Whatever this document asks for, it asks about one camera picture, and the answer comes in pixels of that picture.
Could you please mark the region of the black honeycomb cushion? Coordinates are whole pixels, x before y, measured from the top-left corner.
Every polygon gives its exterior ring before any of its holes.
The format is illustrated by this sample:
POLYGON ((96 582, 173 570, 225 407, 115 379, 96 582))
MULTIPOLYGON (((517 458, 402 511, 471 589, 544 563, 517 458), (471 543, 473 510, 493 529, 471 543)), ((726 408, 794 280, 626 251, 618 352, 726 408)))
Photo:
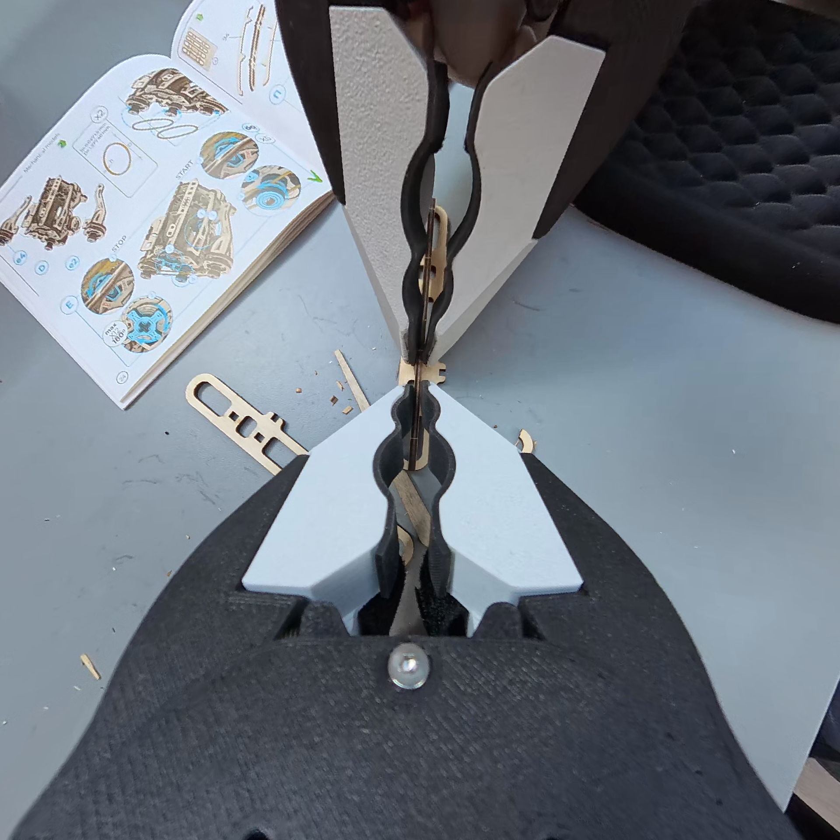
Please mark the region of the black honeycomb cushion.
POLYGON ((838 324, 838 20, 776 2, 697 6, 574 206, 755 297, 838 324))

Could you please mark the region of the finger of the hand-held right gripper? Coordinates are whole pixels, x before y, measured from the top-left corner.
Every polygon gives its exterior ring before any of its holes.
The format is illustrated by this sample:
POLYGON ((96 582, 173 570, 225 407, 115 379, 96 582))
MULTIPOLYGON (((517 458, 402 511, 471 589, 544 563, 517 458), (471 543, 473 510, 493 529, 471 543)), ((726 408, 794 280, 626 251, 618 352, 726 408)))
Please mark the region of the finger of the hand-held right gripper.
POLYGON ((405 361, 418 356, 434 154, 448 120, 448 72, 431 24, 417 48, 383 7, 332 5, 344 209, 405 361))
POLYGON ((465 333, 536 245, 534 230, 605 51, 549 36, 489 83, 475 131, 478 216, 454 262, 432 360, 465 333))

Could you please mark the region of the long wooden model part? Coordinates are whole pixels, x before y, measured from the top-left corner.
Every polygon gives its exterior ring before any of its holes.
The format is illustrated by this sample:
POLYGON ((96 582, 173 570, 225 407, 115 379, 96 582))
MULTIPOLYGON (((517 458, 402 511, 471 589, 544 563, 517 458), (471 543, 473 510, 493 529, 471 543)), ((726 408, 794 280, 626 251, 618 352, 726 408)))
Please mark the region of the long wooden model part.
POLYGON ((435 225, 440 226, 437 221, 438 210, 437 202, 433 197, 431 206, 427 214, 427 244, 425 254, 422 260, 422 281, 420 286, 422 296, 421 318, 419 323, 419 330, 416 341, 416 352, 413 367, 413 415, 412 425, 409 434, 408 444, 408 458, 406 461, 406 470, 411 472, 417 467, 418 446, 421 435, 421 381, 422 371, 424 367, 424 353, 428 342, 429 334, 429 312, 432 307, 433 299, 431 297, 433 275, 437 274, 436 264, 434 262, 434 247, 435 247, 435 225))

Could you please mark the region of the thin wooden stick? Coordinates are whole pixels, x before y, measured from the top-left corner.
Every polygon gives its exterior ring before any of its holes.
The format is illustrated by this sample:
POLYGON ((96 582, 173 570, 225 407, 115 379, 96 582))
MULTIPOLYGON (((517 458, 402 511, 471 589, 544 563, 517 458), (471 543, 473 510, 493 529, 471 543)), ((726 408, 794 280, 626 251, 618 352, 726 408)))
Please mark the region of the thin wooden stick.
MULTIPOLYGON (((334 355, 360 410, 364 411, 368 409, 370 404, 343 354, 340 350, 335 350, 334 355)), ((414 527, 419 542, 427 547, 429 544, 432 519, 426 503, 415 487, 409 472, 403 469, 400 475, 394 479, 393 486, 402 500, 406 514, 414 527)))

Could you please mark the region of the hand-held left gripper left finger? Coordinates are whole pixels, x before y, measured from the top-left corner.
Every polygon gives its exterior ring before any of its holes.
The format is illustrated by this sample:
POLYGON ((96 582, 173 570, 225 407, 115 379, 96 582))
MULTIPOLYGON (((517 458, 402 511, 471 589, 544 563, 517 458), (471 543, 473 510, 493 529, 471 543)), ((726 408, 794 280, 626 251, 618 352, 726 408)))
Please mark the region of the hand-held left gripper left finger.
POLYGON ((413 390, 397 386, 302 460, 242 585, 337 608, 351 635, 376 596, 396 607, 406 567, 390 486, 403 470, 413 390))

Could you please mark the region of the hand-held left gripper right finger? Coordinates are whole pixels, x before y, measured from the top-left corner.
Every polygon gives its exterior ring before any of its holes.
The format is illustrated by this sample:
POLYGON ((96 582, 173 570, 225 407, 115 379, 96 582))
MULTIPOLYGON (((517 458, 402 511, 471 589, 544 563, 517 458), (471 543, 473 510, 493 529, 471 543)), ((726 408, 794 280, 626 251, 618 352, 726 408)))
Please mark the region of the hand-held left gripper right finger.
POLYGON ((580 590, 583 580, 525 455, 437 385, 423 385, 439 483, 418 606, 431 636, 472 635, 489 607, 580 590))

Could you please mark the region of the illustrated instruction booklet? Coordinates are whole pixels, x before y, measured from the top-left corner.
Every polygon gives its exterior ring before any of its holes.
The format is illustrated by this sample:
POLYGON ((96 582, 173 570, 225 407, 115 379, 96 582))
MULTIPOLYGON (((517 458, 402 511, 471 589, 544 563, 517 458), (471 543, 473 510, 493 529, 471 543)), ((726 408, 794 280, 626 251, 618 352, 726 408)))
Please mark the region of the illustrated instruction booklet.
POLYGON ((2 184, 2 282, 127 408, 333 195, 278 2, 193 2, 2 184))

